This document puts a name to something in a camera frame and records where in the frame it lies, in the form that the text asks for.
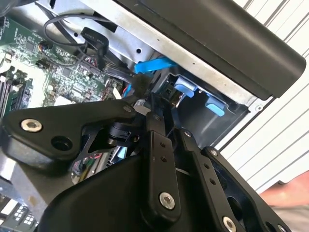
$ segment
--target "blue latch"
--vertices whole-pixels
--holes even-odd
[[[208,93],[207,96],[209,98],[205,103],[205,106],[211,111],[213,111],[217,116],[222,117],[225,114],[224,112],[225,104]]]
[[[149,61],[139,62],[135,65],[135,73],[147,73],[152,71],[157,71],[169,67],[176,66],[177,64],[174,61],[171,61],[169,58],[158,58],[152,59]]]
[[[191,82],[184,80],[181,77],[178,77],[174,88],[180,91],[181,93],[184,93],[189,98],[194,96],[194,91],[197,89],[196,85],[192,84]]]

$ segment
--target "corrugated metal wall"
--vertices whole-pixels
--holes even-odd
[[[235,1],[309,62],[309,0]],[[286,183],[308,171],[308,152],[307,66],[302,77],[222,154],[257,192],[262,192],[278,181]]]

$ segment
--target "motherboard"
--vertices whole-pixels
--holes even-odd
[[[70,67],[77,60],[75,55],[53,44],[43,51],[46,44],[44,38],[10,18],[0,25],[0,77],[9,72],[14,80],[18,73],[14,69],[26,74],[19,78],[22,91],[8,90],[12,97],[1,100],[4,105],[11,104],[10,99],[16,95],[20,102],[16,108],[20,109],[111,100],[115,99],[115,91],[121,91],[122,82],[99,70],[94,58],[84,58]]]

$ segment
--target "robotic arm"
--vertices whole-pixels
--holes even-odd
[[[2,151],[17,162],[12,183],[38,232],[290,232],[220,152],[198,148],[143,75],[136,80],[138,96],[4,117]],[[148,107],[133,107],[142,95]],[[125,159],[73,185],[72,162],[118,145]]]

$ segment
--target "hex bolt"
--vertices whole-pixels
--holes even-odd
[[[23,120],[20,124],[20,127],[24,131],[28,131],[28,132],[32,132],[32,133],[39,132],[43,128],[42,124],[35,119],[25,119],[25,120]]]
[[[281,232],[286,232],[285,228],[282,225],[278,225],[278,228]]]
[[[127,111],[127,112],[129,112],[129,113],[132,112],[132,110],[131,110],[130,107],[128,107],[128,106],[124,106],[124,110]]]
[[[213,149],[210,150],[210,153],[211,153],[213,156],[218,156],[218,153],[217,153],[215,150],[213,150]]]
[[[185,131],[184,134],[185,134],[186,136],[188,136],[188,137],[191,137],[191,136],[192,136],[191,133],[188,132],[188,131]]]
[[[158,115],[154,115],[155,120],[161,121],[160,117]]]
[[[236,226],[229,217],[223,217],[223,224],[229,232],[236,232]]]
[[[174,198],[167,192],[162,192],[159,196],[159,200],[161,205],[169,210],[175,208],[175,200]]]

